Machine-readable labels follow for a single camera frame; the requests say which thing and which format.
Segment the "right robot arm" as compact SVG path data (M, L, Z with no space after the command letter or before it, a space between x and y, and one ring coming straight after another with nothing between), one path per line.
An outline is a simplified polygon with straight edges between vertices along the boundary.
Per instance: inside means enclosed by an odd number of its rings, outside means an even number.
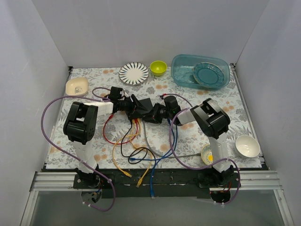
M230 118L216 101L208 98L192 108L181 109L174 96L164 99L164 105L156 103L152 110L144 116L144 120L159 124L163 119L170 119L172 124L183 126L196 121L202 132L208 137L212 149L214 165L217 173L213 174L213 183L218 187L226 186L230 181L227 172L232 171L232 165L227 160L227 132Z

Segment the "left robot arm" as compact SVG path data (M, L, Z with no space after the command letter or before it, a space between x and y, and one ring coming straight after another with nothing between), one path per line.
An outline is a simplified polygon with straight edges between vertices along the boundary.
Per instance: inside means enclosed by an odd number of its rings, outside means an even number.
M84 183L89 188L96 188L100 183L99 175L94 173L97 162L92 155L91 148L97 117L124 111L130 120L141 119L151 108L150 98L138 100L135 95L129 96L122 88L117 87L111 87L104 101L72 103L63 126L63 133L73 142L76 155L82 160L77 172L84 176Z

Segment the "dark grey network switch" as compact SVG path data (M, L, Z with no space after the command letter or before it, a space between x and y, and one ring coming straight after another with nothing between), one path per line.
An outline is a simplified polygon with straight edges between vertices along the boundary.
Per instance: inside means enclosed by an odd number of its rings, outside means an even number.
M152 110L153 105L150 98L142 99L139 102L144 106L145 110L138 110L138 113L147 114Z

